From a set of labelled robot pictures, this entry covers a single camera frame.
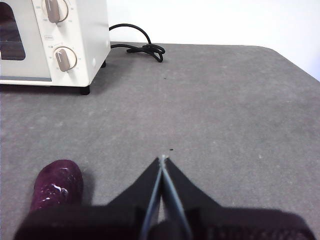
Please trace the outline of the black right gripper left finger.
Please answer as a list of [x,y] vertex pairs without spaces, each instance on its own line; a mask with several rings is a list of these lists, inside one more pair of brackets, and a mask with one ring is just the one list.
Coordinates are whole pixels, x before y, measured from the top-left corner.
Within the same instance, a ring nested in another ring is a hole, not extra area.
[[162,172],[156,158],[106,205],[68,204],[29,213],[16,240],[140,240],[157,222]]

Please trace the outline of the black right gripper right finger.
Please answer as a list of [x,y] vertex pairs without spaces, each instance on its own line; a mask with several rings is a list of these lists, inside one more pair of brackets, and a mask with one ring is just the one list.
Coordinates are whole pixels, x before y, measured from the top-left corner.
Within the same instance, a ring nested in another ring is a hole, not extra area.
[[313,240],[305,220],[292,212],[222,206],[193,184],[168,158],[162,158],[167,215],[190,240]]

